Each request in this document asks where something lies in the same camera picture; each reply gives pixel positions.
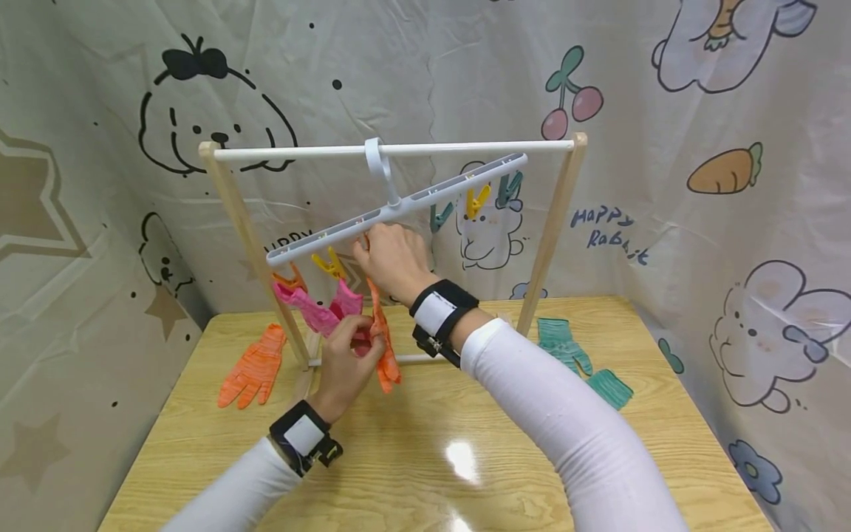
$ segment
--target white sleeve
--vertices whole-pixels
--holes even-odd
[[[495,319],[473,332],[461,368],[552,462],[577,531],[688,530],[653,457],[577,374]]]
[[[254,530],[278,499],[301,482],[272,447],[259,442],[163,527],[165,532]]]

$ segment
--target hand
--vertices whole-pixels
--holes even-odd
[[[307,402],[330,425],[355,402],[384,354],[383,335],[372,338],[371,347],[362,357],[352,352],[357,346],[355,334],[368,330],[372,322],[369,316],[346,316],[325,340],[319,389]]]
[[[411,307],[420,292],[440,278],[429,272],[426,243],[402,226],[378,224],[368,232],[369,250],[354,243],[352,254],[384,291]]]

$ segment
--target black wrist strap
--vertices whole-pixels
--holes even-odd
[[[302,400],[271,424],[269,436],[295,472],[304,477],[314,460],[328,467],[343,454],[343,446],[331,438],[330,429],[331,425]]]
[[[478,299],[448,279],[441,279],[423,290],[408,311],[417,323],[413,332],[417,346],[432,357],[443,355],[460,368],[460,356],[449,336],[461,318],[478,307],[478,303]]]
[[[422,349],[427,355],[434,358],[437,355],[443,355],[453,366],[461,368],[461,357],[451,347],[441,344],[436,339],[429,336],[426,330],[416,325],[413,332],[414,340],[417,342],[417,347]]]
[[[478,307],[479,300],[473,297],[473,295],[449,279],[441,279],[420,292],[420,295],[418,295],[417,299],[414,300],[414,304],[411,305],[410,309],[408,309],[408,315],[410,317],[416,316],[416,313],[422,306],[423,301],[425,301],[426,297],[433,292],[437,292],[442,295],[455,306],[463,306],[468,310]]]

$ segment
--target cartoon printed fabric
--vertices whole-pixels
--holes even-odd
[[[849,31],[839,0],[3,3],[0,174],[15,194],[0,199],[0,341],[16,347],[0,358],[0,513],[17,529],[94,528],[195,323],[267,308],[201,140],[584,131],[541,296],[629,298],[769,517],[846,528]],[[407,195],[489,160],[391,169]],[[403,222],[437,272],[481,299],[520,300],[560,163],[532,154]],[[231,169],[264,251],[383,203],[363,160]],[[351,251],[337,252],[368,304]],[[309,258],[298,267],[327,305],[334,281]],[[34,323],[68,308],[76,321],[51,343]],[[84,445],[84,431],[112,447]],[[42,458],[22,460],[35,441]],[[105,455],[122,463],[103,467]],[[79,471],[99,476],[51,496]]]

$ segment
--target orange clothespin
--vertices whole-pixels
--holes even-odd
[[[280,283],[283,286],[287,287],[290,290],[295,290],[300,288],[307,293],[307,284],[305,283],[304,278],[302,278],[299,269],[295,267],[295,264],[290,262],[289,267],[293,269],[293,276],[287,279],[284,276],[278,275],[275,272],[272,272],[271,277],[275,280],[276,283]]]
[[[317,254],[311,255],[313,262],[316,263],[317,266],[322,268],[322,271],[330,275],[335,279],[346,279],[346,270],[343,269],[343,265],[340,262],[340,258],[337,256],[337,253],[334,251],[334,248],[328,246],[328,256],[331,257],[330,262],[325,262],[322,257]]]
[[[472,189],[467,191],[467,218],[472,220],[478,216],[478,211],[488,201],[488,196],[490,196],[490,185],[483,186],[482,191],[476,197],[473,197]]]

